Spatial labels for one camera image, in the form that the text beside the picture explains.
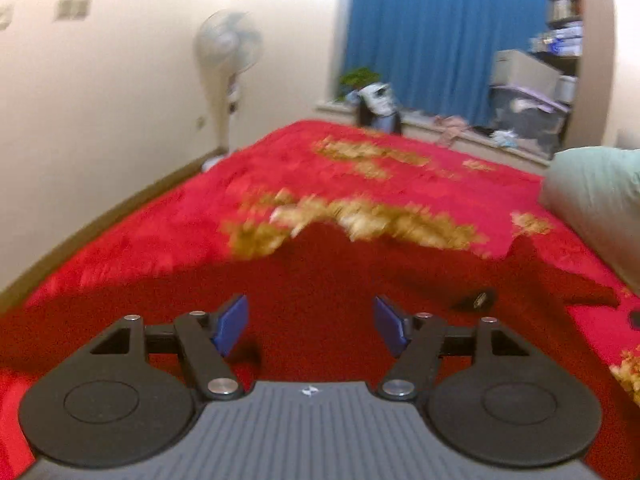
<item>mint green cushion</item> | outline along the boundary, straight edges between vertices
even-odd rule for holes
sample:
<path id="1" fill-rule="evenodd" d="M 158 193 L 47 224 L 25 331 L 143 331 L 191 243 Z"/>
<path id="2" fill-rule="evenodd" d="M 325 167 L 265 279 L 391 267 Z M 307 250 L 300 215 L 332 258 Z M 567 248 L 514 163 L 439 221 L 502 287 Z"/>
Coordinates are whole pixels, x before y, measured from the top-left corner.
<path id="1" fill-rule="evenodd" d="M 597 146 L 557 153 L 540 203 L 640 294 L 640 150 Z"/>

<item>blue curtain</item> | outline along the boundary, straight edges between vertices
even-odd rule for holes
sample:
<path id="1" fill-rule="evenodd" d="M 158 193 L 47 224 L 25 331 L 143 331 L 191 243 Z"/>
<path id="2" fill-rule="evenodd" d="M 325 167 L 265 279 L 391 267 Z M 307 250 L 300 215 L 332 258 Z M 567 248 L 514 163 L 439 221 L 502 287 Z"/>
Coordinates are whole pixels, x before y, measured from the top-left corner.
<path id="1" fill-rule="evenodd" d="M 527 51 L 546 30 L 548 0 L 353 0 L 345 71 L 368 66 L 405 107 L 490 118 L 497 50 Z"/>

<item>gray ribbed plate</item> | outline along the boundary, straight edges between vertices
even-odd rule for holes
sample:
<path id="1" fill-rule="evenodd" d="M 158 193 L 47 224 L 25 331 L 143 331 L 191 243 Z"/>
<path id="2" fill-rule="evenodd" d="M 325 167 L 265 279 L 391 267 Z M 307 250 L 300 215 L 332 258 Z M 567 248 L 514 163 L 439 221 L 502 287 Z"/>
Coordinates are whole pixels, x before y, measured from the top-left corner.
<path id="1" fill-rule="evenodd" d="M 213 402 L 176 446 L 145 462 L 78 470 L 40 460 L 28 480 L 595 480 L 581 462 L 536 471 L 483 465 L 444 446 L 410 404 L 365 383 L 258 382 Z"/>

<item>baseboard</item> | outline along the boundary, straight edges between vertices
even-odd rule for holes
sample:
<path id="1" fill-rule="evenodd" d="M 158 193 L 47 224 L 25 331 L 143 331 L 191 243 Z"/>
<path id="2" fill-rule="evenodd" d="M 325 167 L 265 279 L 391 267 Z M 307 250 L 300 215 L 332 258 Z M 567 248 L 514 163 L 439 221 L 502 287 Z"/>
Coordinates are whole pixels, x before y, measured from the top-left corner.
<path id="1" fill-rule="evenodd" d="M 23 303 L 47 276 L 108 228 L 117 224 L 147 202 L 150 202 L 181 182 L 196 175 L 200 171 L 203 162 L 208 158 L 224 155 L 225 153 L 226 150 L 218 148 L 213 152 L 207 153 L 207 155 L 201 156 L 197 160 L 190 162 L 179 170 L 156 181 L 151 184 L 151 186 L 145 187 L 142 191 L 127 198 L 70 236 L 50 253 L 37 261 L 37 263 L 27 271 L 22 273 L 20 277 L 5 288 L 5 290 L 0 292 L 0 314 Z"/>

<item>white wall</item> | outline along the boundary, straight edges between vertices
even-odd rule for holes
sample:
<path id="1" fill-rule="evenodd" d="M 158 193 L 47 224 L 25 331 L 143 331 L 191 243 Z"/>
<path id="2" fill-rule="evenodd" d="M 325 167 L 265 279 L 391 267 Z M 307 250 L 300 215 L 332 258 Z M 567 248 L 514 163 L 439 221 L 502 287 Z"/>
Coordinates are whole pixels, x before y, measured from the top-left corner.
<path id="1" fill-rule="evenodd" d="M 330 81 L 338 0 L 93 0 L 80 22 L 55 22 L 56 1 L 0 0 L 15 6 L 0 31 L 0 290 L 220 145 L 193 55 L 212 13 L 248 10 L 264 35 L 232 146 L 310 116 Z"/>
<path id="2" fill-rule="evenodd" d="M 613 146 L 620 130 L 637 132 L 640 148 L 640 0 L 616 2 L 616 59 L 604 144 Z"/>

